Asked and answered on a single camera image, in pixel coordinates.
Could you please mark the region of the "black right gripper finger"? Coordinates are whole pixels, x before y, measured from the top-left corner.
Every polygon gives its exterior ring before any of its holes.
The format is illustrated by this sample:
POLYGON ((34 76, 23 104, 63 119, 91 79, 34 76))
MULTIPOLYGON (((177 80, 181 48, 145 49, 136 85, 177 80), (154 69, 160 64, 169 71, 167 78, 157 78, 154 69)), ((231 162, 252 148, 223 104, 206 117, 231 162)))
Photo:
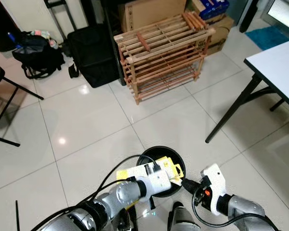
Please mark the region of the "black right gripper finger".
POLYGON ((200 183, 191 179, 182 180, 182 187, 190 194, 198 194, 202 191, 200 183))

